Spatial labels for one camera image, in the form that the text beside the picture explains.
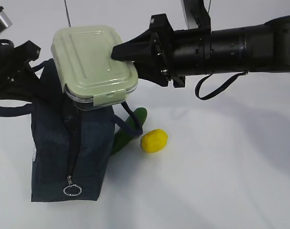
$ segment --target zipper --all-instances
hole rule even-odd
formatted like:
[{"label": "zipper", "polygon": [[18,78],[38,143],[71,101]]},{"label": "zipper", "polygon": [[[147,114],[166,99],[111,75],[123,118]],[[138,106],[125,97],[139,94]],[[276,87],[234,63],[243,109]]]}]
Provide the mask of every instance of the zipper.
[{"label": "zipper", "polygon": [[81,188],[73,184],[72,176],[81,149],[82,112],[74,106],[73,101],[68,97],[65,97],[64,100],[62,119],[69,135],[69,153],[67,157],[65,172],[65,179],[68,181],[68,186],[65,189],[77,187],[80,190],[78,194],[67,194],[65,192],[65,189],[63,190],[63,192],[68,196],[77,196],[81,193]]}]

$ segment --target light green lid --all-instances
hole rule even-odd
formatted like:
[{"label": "light green lid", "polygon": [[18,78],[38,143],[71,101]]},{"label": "light green lid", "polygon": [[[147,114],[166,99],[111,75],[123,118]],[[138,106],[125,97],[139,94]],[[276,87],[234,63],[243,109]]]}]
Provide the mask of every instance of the light green lid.
[{"label": "light green lid", "polygon": [[52,54],[63,91],[72,99],[93,106],[126,100],[138,82],[132,62],[111,59],[113,47],[122,43],[108,26],[71,27],[54,35]]}]

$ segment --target metal ring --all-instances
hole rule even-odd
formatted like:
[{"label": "metal ring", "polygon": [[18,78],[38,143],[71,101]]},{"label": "metal ring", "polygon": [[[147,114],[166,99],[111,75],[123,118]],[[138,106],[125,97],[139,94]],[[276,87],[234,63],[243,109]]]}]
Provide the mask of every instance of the metal ring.
[{"label": "metal ring", "polygon": [[[77,194],[70,194],[70,193],[67,193],[67,189],[68,189],[68,188],[72,188],[72,187],[76,187],[76,188],[78,188],[78,189],[79,189],[79,192],[78,192]],[[78,186],[78,185],[68,185],[67,187],[65,187],[65,188],[63,189],[63,193],[66,194],[66,195],[69,196],[69,197],[76,197],[76,196],[79,196],[79,195],[81,194],[82,191],[83,191],[82,188],[81,188],[80,186]]]}]

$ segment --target black strap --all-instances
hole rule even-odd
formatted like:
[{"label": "black strap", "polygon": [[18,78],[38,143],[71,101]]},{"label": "black strap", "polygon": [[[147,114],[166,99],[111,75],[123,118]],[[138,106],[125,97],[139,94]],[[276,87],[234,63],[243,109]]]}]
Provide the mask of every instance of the black strap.
[{"label": "black strap", "polygon": [[195,88],[195,95],[197,98],[201,99],[201,100],[208,100],[208,99],[211,99],[213,97],[215,97],[216,95],[222,93],[224,90],[226,90],[235,80],[237,80],[238,77],[242,76],[242,75],[247,75],[248,72],[243,72],[243,73],[238,73],[234,76],[232,76],[230,79],[228,79],[223,85],[221,85],[219,88],[217,88],[215,91],[213,91],[212,93],[204,96],[204,97],[200,97],[199,95],[199,91],[200,91],[200,88],[203,84],[203,82],[205,80],[207,80],[209,77],[211,77],[213,74],[209,75],[209,76],[206,76],[204,77],[203,79],[201,79],[196,88]]},{"label": "black strap", "polygon": [[136,130],[131,128],[125,121],[123,121],[117,115],[113,115],[112,121],[117,124],[121,129],[125,130],[132,137],[139,137],[143,134],[143,129],[140,120],[135,116],[132,110],[130,110],[128,104],[126,102],[122,103],[122,107],[127,111],[127,113],[132,117],[135,122]]},{"label": "black strap", "polygon": [[[32,68],[34,72],[39,71],[44,68],[47,61],[42,62],[41,64]],[[0,106],[0,117],[18,117],[23,115],[29,115],[33,112],[33,104],[26,104],[20,107],[1,107]]]}]

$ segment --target zipper pull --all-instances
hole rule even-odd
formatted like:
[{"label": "zipper pull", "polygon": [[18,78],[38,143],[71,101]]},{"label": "zipper pull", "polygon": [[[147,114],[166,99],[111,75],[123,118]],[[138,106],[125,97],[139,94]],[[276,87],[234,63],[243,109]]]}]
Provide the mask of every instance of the zipper pull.
[{"label": "zipper pull", "polygon": [[[66,194],[67,196],[70,196],[70,197],[79,196],[81,194],[81,192],[83,191],[82,188],[76,184],[73,184],[72,176],[68,176],[67,181],[68,181],[69,185],[63,189],[63,193]],[[68,192],[68,189],[71,189],[71,188],[75,189],[74,193]]]},{"label": "zipper pull", "polygon": [[68,177],[67,177],[67,181],[68,181],[69,186],[72,187],[73,182],[72,182],[71,178],[72,178],[72,176],[68,176]]}]

